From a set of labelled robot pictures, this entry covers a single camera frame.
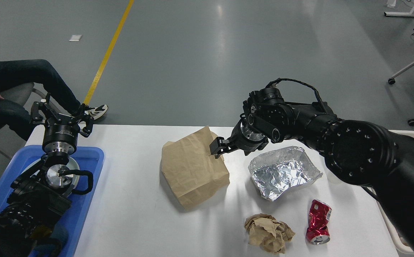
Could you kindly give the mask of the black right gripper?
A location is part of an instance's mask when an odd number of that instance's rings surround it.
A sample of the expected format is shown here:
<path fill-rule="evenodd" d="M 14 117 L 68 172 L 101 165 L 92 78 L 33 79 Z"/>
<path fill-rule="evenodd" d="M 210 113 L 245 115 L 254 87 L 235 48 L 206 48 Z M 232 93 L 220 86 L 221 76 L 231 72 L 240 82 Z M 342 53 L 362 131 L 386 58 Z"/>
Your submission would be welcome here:
<path fill-rule="evenodd" d="M 210 154 L 215 159 L 225 153 L 242 150 L 244 156 L 263 150 L 268 144 L 268 138 L 260 133 L 253 132 L 245 119 L 239 120 L 228 139 L 216 137 L 209 145 Z"/>

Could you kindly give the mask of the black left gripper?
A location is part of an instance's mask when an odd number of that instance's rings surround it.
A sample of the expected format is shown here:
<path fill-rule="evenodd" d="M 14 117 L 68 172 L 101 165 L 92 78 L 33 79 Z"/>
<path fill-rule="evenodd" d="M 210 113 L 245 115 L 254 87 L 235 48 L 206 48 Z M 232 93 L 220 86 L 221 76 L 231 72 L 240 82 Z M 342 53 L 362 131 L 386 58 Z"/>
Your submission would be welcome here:
<path fill-rule="evenodd" d="M 94 126 L 94 118 L 89 114 L 89 106 L 81 104 L 74 117 L 58 114 L 45 99 L 34 101 L 30 109 L 30 124 L 44 125 L 45 134 L 42 149 L 45 153 L 64 152 L 69 155 L 77 150 L 78 134 L 88 138 Z M 80 129 L 79 123 L 85 126 Z"/>

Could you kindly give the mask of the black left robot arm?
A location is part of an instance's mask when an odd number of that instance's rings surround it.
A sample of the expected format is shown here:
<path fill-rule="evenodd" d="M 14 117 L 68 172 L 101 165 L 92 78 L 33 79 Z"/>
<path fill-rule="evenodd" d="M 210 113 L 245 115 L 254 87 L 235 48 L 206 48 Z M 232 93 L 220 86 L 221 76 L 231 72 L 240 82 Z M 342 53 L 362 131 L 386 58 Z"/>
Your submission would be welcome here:
<path fill-rule="evenodd" d="M 76 116 L 58 114 L 49 97 L 32 105 L 31 124 L 45 127 L 44 154 L 11 183 L 13 192 L 0 212 L 0 257 L 27 257 L 41 245 L 52 245 L 49 256 L 59 256 L 63 241 L 51 234 L 72 206 L 69 196 L 88 194 L 94 188 L 92 172 L 68 167 L 78 135 L 87 138 L 93 130 L 88 109 L 81 104 Z"/>

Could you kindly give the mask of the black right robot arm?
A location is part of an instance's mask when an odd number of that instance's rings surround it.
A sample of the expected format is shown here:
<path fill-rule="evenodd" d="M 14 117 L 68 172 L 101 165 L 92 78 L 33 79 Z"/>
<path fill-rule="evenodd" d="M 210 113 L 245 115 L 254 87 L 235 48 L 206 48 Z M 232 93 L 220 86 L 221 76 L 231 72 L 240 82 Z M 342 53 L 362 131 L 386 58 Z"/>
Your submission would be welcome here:
<path fill-rule="evenodd" d="M 323 156 L 341 181 L 372 187 L 372 195 L 414 251 L 414 138 L 366 121 L 341 119 L 313 88 L 311 104 L 286 102 L 277 78 L 252 91 L 229 138 L 215 138 L 215 158 L 243 150 L 249 155 L 269 143 L 298 140 Z"/>

